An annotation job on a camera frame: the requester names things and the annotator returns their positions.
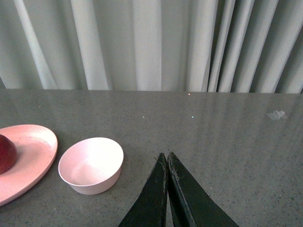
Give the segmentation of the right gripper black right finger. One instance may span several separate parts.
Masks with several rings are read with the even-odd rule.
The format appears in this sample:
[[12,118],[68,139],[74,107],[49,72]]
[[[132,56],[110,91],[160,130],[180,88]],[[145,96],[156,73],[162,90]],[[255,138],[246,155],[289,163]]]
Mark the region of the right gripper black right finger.
[[175,227],[237,227],[204,191],[178,157],[168,155],[168,194]]

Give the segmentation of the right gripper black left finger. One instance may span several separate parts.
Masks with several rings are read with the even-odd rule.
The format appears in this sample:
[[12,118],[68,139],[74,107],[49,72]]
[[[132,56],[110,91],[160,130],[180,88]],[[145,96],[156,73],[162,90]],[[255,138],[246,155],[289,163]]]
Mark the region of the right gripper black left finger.
[[160,153],[147,181],[120,227],[166,226],[169,170],[164,153]]

